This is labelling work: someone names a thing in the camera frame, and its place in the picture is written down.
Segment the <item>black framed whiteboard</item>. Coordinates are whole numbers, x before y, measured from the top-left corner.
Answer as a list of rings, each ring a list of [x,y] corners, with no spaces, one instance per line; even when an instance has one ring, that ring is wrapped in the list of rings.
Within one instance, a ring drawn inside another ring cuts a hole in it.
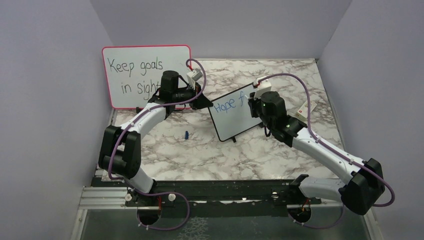
[[[252,83],[226,93],[211,102],[208,108],[219,141],[225,142],[261,124],[251,116],[248,99],[256,90]]]

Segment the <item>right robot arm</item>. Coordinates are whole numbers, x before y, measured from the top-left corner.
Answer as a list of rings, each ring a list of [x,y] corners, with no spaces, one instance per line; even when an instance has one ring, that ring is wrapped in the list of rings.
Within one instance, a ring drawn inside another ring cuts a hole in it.
[[[260,98],[250,93],[248,105],[251,116],[262,121],[267,137],[273,136],[309,155],[338,176],[337,180],[299,176],[288,190],[292,202],[300,204],[307,198],[333,200],[358,215],[365,215],[376,205],[385,191],[382,165],[377,160],[350,155],[309,131],[303,121],[287,114],[285,101],[276,91],[267,91]]]

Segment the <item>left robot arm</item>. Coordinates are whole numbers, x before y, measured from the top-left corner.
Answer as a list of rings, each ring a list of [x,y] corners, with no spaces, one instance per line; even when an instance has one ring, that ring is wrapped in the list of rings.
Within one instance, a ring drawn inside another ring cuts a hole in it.
[[[142,169],[142,139],[156,125],[166,120],[177,105],[189,105],[193,110],[209,108],[213,104],[204,96],[205,85],[198,80],[206,75],[201,69],[187,73],[185,87],[179,87],[183,77],[176,71],[163,72],[159,89],[146,106],[131,120],[119,126],[109,125],[103,134],[98,166],[107,171],[111,180],[123,180],[138,190],[144,205],[157,200],[155,180]]]

